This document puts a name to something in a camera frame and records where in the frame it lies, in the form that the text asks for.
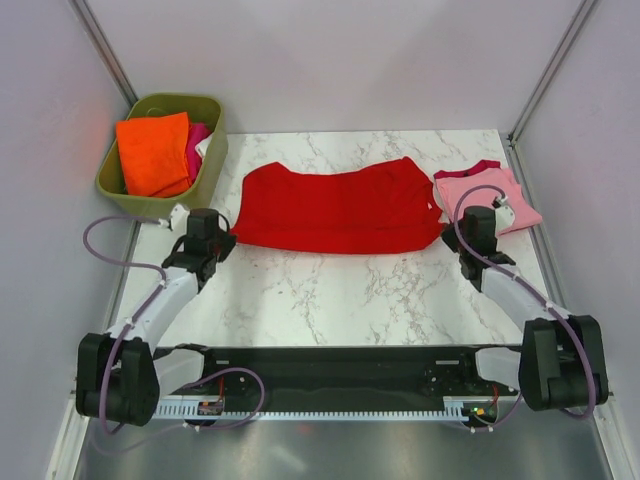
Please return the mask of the red t-shirt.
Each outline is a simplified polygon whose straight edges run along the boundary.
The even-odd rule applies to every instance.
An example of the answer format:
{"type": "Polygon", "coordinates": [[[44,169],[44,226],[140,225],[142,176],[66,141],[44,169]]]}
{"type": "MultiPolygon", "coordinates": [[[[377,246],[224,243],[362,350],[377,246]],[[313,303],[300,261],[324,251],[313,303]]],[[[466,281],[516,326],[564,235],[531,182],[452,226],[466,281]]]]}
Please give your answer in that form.
{"type": "Polygon", "coordinates": [[[441,234],[433,184],[409,158],[337,174],[274,162],[247,174],[232,228],[247,245],[322,254],[421,251],[441,234]]]}

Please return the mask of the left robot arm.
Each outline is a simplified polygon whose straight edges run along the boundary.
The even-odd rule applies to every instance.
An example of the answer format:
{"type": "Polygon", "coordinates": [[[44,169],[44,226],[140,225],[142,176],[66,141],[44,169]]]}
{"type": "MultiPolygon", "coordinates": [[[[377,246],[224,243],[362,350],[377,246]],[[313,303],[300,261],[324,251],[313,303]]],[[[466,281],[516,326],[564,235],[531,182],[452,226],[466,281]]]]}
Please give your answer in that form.
{"type": "Polygon", "coordinates": [[[154,356],[164,333],[183,308],[202,291],[236,245],[228,219],[215,209],[176,205],[168,219],[154,225],[178,233],[159,265],[141,263],[157,273],[156,285],[133,313],[103,333],[88,333],[77,353],[75,409],[102,425],[144,426],[159,401],[188,384],[208,393],[219,369],[194,347],[176,347],[154,356]]]}

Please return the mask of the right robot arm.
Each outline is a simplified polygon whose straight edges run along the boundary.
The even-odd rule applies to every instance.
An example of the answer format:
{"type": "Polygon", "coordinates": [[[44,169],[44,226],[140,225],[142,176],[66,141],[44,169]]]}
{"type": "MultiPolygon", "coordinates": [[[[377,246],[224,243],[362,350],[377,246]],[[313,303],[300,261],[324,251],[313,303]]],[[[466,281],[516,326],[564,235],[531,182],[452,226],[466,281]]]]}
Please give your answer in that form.
{"type": "Polygon", "coordinates": [[[498,250],[496,230],[497,211],[472,206],[457,209],[441,234],[458,255],[463,277],[522,332],[518,348],[477,350],[475,359],[458,368],[459,384],[477,394],[494,381],[519,391],[534,411],[563,410],[586,418],[609,396],[600,325],[533,287],[515,261],[498,250]]]}

